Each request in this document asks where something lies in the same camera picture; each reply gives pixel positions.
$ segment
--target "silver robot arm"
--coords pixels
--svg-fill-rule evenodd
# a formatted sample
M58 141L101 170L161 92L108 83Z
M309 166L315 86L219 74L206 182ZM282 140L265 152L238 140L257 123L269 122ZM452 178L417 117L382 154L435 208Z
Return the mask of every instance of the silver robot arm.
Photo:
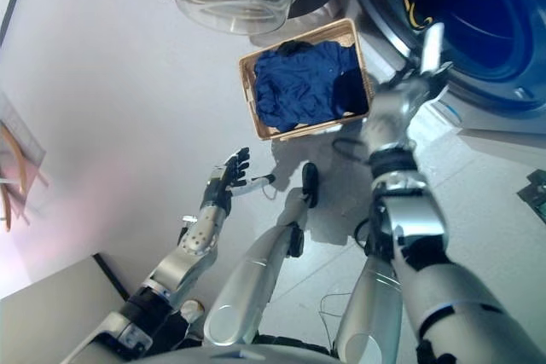
M439 67L442 31L429 29L421 72L374 100L363 132L374 176L366 251L396 273L420 363L544 363L481 280L446 256L444 217L409 146L411 119L446 84L447 67Z
M179 311L194 283L216 260L217 244L231 197L273 182L272 175L243 179L248 148L216 166L208 180L199 216L178 247L167 255L124 306L110 313L62 363L124 362L142 356L168 317Z

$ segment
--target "laundry basket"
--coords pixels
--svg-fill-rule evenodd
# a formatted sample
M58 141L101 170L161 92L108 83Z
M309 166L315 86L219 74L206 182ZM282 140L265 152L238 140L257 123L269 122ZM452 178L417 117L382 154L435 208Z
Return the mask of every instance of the laundry basket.
M358 42L357 30L351 19L337 20L326 26L319 27L311 32L301 34L295 38L289 38L285 40L285 42L289 40L297 40L311 44L318 44L324 41L334 41L344 47L350 47L355 44L358 65L360 66L363 79L363 93L366 96L368 107L370 106L371 100L373 98L373 90L371 88L368 73L366 72L366 66L364 64L362 50L360 49L360 44ZM265 125L256 113L256 91L254 89L256 75L254 73L254 65L256 64L257 59L262 55L262 53L264 53L266 50L275 50L281 44L282 43L275 44L267 49L262 49L260 51L251 53L250 55L246 55L239 60L241 81L245 93L245 98L247 100L248 109L250 110L250 114L253 118L256 133L261 140L271 140L275 138L287 140L296 136L305 136L307 134L315 133L319 130L326 130L327 128L333 127L337 124L345 124L351 121L355 121L357 119L362 119L368 115L368 113L346 113L343 118L333 119L331 121L320 124L299 124L298 126L296 126L295 129L287 132L280 132L277 128L272 128Z

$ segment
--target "metal joint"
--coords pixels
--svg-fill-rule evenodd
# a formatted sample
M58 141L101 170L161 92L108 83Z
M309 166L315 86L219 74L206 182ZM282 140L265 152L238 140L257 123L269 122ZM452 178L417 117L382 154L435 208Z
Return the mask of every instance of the metal joint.
M395 170L375 178L372 189L398 191L400 189L427 189L428 182L424 175L416 170Z
M141 351L147 351L153 343L152 338L134 323L125 328L119 335L118 341L129 350L138 349Z

